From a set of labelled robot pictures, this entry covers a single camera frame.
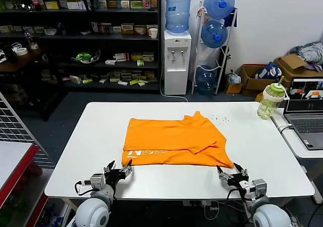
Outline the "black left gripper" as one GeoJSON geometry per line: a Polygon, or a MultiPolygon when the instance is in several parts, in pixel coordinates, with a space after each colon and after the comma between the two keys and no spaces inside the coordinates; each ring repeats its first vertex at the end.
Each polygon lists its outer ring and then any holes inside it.
{"type": "Polygon", "coordinates": [[[110,162],[103,168],[105,183],[110,186],[116,186],[120,180],[124,180],[132,172],[132,159],[122,169],[113,169],[115,161],[110,162]]]}

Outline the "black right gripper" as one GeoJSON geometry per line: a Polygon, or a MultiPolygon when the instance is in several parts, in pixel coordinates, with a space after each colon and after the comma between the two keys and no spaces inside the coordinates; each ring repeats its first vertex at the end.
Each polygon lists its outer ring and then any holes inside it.
{"type": "Polygon", "coordinates": [[[217,171],[219,174],[219,179],[224,181],[228,186],[234,186],[237,189],[242,189],[245,183],[249,182],[249,175],[246,168],[241,165],[234,163],[235,168],[239,173],[228,174],[224,172],[220,166],[217,165],[217,171]]]}

